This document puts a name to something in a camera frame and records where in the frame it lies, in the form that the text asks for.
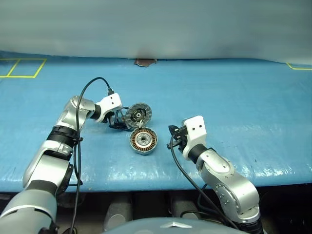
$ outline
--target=brown object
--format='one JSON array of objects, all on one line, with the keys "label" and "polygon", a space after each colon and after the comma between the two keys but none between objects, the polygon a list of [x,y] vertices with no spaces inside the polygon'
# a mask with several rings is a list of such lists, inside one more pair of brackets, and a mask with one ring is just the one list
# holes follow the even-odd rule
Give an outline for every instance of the brown object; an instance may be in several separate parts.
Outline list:
[{"label": "brown object", "polygon": [[149,59],[149,58],[137,58],[135,60],[135,64],[140,67],[148,67],[149,65],[157,63],[157,59]]}]

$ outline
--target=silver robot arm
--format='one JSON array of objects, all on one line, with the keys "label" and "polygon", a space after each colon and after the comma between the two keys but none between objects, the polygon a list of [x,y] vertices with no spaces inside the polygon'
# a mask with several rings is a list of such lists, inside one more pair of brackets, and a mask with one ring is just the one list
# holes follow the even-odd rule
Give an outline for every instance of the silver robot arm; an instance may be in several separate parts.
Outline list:
[{"label": "silver robot arm", "polygon": [[235,171],[233,164],[214,149],[206,148],[206,129],[202,116],[183,122],[183,127],[169,126],[177,133],[174,146],[187,160],[196,164],[204,182],[217,194],[224,214],[240,230],[262,234],[259,211],[259,194],[255,186]]},{"label": "silver robot arm", "polygon": [[[55,225],[56,195],[64,192],[73,172],[69,163],[77,143],[76,108],[78,96],[72,97],[29,164],[23,177],[24,190],[18,193],[0,215],[1,234],[52,234]],[[110,111],[122,107],[117,93],[94,104],[82,99],[79,106],[79,129],[86,119],[105,121]]]}]

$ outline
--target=blue table surface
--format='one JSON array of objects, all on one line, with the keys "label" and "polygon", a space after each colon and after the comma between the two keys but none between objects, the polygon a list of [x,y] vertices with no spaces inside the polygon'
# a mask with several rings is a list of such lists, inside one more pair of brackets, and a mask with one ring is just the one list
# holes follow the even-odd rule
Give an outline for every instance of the blue table surface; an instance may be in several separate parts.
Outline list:
[{"label": "blue table surface", "polygon": [[[88,120],[81,133],[82,191],[192,189],[166,143],[168,125],[196,115],[204,117],[207,146],[254,185],[312,182],[311,71],[255,59],[160,60],[143,68],[132,59],[28,57],[47,58],[36,78],[0,79],[0,191],[22,190],[23,173],[64,105],[98,76],[107,78],[124,106],[151,106],[147,127],[156,131],[158,145],[148,156],[136,154],[129,132]],[[0,75],[7,66],[0,62]],[[32,66],[25,62],[16,69],[26,74]],[[96,102],[106,93],[97,81],[85,98]],[[203,185],[195,165],[177,155]]]}]

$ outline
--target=wrinkled plastic sheet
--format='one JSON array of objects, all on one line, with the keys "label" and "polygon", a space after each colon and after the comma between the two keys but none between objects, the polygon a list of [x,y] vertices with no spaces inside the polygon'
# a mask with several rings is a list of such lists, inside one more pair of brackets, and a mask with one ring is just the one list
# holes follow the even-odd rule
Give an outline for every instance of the wrinkled plastic sheet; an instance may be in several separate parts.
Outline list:
[{"label": "wrinkled plastic sheet", "polygon": [[312,64],[311,0],[2,0],[0,50]]},{"label": "wrinkled plastic sheet", "polygon": [[[166,143],[168,125],[180,126],[195,115],[204,117],[207,146],[256,186],[312,182],[311,71],[254,59],[160,60],[141,68],[132,59],[47,58],[36,78],[0,79],[0,191],[22,190],[23,173],[64,105],[98,76],[109,81],[124,106],[151,106],[147,126],[156,131],[158,145],[150,155],[138,155],[129,132],[86,121],[82,191],[192,189]],[[21,73],[30,66],[20,65]],[[97,81],[85,98],[99,101],[106,89]],[[202,185],[195,165],[176,154]]]}]

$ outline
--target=yellow tape line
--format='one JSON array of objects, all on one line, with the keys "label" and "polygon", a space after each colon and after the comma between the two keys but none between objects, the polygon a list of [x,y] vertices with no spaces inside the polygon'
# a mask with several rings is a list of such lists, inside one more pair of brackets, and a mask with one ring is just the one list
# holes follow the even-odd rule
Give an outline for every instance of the yellow tape line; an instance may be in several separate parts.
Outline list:
[{"label": "yellow tape line", "polygon": [[[8,72],[8,74],[6,74],[5,76],[0,76],[0,78],[36,78],[36,76],[38,75],[38,73],[41,71],[41,69],[43,68],[45,62],[47,61],[46,58],[0,58],[0,61],[12,61],[12,60],[16,60],[16,62],[14,63],[14,65],[12,66],[12,68],[10,69],[10,71]],[[16,68],[16,66],[18,65],[18,63],[21,60],[42,60],[42,64],[40,65],[40,67],[36,70],[35,74],[33,76],[11,76],[11,73],[14,71],[14,69]]]},{"label": "yellow tape line", "polygon": [[293,70],[300,70],[300,71],[312,71],[312,68],[300,68],[300,67],[293,67],[290,63],[286,62],[286,64]]}]

